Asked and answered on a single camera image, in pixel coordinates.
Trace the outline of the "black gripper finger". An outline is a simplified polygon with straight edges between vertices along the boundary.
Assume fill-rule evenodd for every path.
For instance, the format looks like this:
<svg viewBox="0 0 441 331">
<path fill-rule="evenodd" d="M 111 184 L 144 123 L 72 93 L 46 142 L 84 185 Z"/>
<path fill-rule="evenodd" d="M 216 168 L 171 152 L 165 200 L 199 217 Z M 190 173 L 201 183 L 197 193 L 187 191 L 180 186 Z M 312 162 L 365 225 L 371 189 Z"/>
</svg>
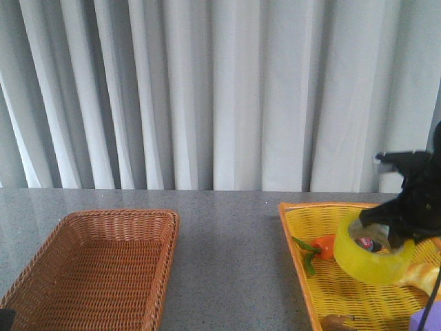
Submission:
<svg viewBox="0 0 441 331">
<path fill-rule="evenodd" d="M 11 331 L 16 314 L 17 312 L 14 309 L 0 309 L 0 331 Z"/>
</svg>

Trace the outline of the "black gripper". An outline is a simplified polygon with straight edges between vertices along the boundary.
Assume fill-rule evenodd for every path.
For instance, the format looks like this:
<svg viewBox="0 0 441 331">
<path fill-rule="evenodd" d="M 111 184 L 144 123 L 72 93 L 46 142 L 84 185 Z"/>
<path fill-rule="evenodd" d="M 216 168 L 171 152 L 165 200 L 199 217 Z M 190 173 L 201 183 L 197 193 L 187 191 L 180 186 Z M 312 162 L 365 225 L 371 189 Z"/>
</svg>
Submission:
<svg viewBox="0 0 441 331">
<path fill-rule="evenodd" d="M 363 210 L 362 226 L 389 226 L 391 249 L 440 236 L 440 124 L 433 132 L 432 152 L 383 152 L 375 159 L 403 176 L 402 191 L 392 201 Z"/>
</svg>

